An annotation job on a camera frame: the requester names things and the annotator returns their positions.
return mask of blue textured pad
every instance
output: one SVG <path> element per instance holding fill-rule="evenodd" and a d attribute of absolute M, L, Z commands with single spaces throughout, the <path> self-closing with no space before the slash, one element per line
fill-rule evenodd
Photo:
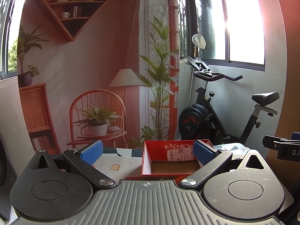
<path fill-rule="evenodd" d="M 101 140 L 92 144 L 89 148 L 81 152 L 80 158 L 89 165 L 93 165 L 103 153 L 103 143 Z"/>
<path fill-rule="evenodd" d="M 293 132 L 291 134 L 291 140 L 300 140 L 300 133 L 298 132 Z"/>
<path fill-rule="evenodd" d="M 212 159 L 215 158 L 214 153 L 199 142 L 194 142 L 193 152 L 194 152 L 194 156 L 203 165 L 206 165 Z"/>

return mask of open cardboard box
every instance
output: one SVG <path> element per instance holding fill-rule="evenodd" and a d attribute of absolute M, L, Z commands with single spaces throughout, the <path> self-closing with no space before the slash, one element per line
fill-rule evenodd
<path fill-rule="evenodd" d="M 201 140 L 212 146 L 207 139 Z M 176 183 L 202 167 L 193 153 L 194 140 L 145 141 L 142 180 L 174 179 Z"/>

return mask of barcode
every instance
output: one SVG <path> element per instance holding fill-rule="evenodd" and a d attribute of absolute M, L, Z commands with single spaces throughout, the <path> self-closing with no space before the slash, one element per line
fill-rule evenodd
<path fill-rule="evenodd" d="M 170 151 L 170 161 L 174 161 L 173 151 Z"/>

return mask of ribbed gray plate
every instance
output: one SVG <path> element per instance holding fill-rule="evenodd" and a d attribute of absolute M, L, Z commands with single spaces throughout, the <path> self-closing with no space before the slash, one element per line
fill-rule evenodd
<path fill-rule="evenodd" d="M 20 218 L 13 225 L 41 225 Z M 173 181 L 121 181 L 101 190 L 77 215 L 47 225 L 241 225 L 214 214 L 199 194 L 178 188 Z M 276 225 L 275 218 L 245 223 Z"/>

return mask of bookshelf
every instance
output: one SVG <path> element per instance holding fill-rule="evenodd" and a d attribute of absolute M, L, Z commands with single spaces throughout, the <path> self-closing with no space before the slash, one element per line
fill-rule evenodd
<path fill-rule="evenodd" d="M 60 154 L 60 148 L 50 115 L 46 84 L 19 88 L 27 131 L 35 152 L 44 149 Z"/>
<path fill-rule="evenodd" d="M 89 19 L 108 0 L 37 0 L 38 5 L 67 42 L 74 41 Z M 69 12 L 68 18 L 61 13 Z"/>

